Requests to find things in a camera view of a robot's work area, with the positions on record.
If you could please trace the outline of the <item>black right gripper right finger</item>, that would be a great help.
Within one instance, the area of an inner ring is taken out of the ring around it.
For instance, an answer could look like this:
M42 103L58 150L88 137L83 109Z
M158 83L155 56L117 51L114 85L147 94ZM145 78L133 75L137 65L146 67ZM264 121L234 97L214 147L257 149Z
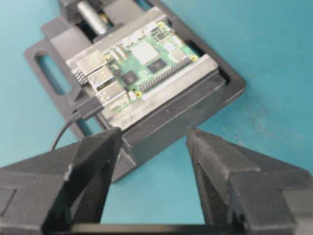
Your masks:
M205 223L244 235L310 235L309 171L191 127L192 160Z

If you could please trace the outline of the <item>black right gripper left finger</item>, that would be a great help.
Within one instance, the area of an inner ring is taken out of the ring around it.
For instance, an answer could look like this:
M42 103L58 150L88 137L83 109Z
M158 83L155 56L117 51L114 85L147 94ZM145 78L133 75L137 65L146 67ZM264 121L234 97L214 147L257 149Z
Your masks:
M72 224L70 209L96 178L107 192L121 147L113 128L0 169L0 232L49 235Z

